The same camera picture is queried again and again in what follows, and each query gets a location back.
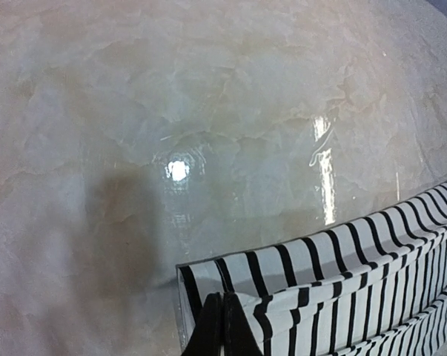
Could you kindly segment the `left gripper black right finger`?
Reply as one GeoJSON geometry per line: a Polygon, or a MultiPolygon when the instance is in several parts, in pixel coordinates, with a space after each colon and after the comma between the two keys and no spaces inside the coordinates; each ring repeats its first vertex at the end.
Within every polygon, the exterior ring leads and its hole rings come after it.
{"type": "Polygon", "coordinates": [[[222,337],[225,356],[262,356],[242,304],[234,293],[223,297],[222,337]]]}

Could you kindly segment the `black white striped shirt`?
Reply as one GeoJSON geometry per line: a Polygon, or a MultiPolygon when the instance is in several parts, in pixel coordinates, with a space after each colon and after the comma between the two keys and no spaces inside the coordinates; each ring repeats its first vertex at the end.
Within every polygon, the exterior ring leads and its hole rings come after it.
{"type": "Polygon", "coordinates": [[[183,352],[234,293],[262,355],[432,355],[447,341],[447,181],[308,237],[177,269],[183,352]]]}

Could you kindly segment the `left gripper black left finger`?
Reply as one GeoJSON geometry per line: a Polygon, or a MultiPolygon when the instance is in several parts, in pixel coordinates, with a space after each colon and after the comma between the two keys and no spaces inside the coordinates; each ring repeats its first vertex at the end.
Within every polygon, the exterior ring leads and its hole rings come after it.
{"type": "Polygon", "coordinates": [[[187,356],[218,356],[222,346],[222,297],[209,294],[185,348],[187,356]]]}

